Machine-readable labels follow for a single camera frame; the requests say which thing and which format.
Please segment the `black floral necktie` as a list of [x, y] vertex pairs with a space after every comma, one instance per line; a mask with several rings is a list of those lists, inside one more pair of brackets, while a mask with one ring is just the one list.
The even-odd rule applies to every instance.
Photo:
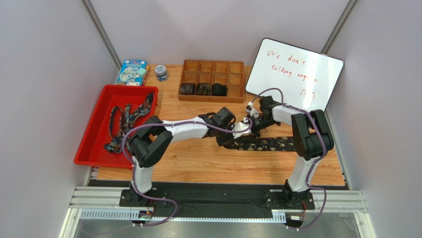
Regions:
[[241, 136], [223, 144], [223, 147], [226, 149], [241, 151], [296, 151], [292, 136], [264, 138], [253, 135]]

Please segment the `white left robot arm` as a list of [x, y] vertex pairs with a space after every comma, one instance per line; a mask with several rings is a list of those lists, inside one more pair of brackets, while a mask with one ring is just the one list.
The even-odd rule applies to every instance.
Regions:
[[132, 196], [141, 200], [152, 188], [154, 166], [162, 159], [171, 143], [192, 139], [215, 137], [233, 139], [235, 115], [226, 107], [217, 113], [199, 115], [179, 121], [150, 117], [143, 125], [128, 131], [122, 141], [123, 153], [132, 163]]

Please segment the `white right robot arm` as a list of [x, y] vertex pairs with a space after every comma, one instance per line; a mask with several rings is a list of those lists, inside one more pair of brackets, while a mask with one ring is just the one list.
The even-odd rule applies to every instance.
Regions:
[[295, 208], [310, 197], [311, 179], [318, 163], [334, 147], [334, 139], [324, 111], [306, 111], [292, 105], [278, 103], [272, 96], [260, 99], [260, 109], [253, 102], [247, 112], [254, 120], [253, 131], [260, 131], [273, 124], [285, 123], [292, 127], [293, 147], [298, 154], [291, 176], [285, 182], [283, 204]]

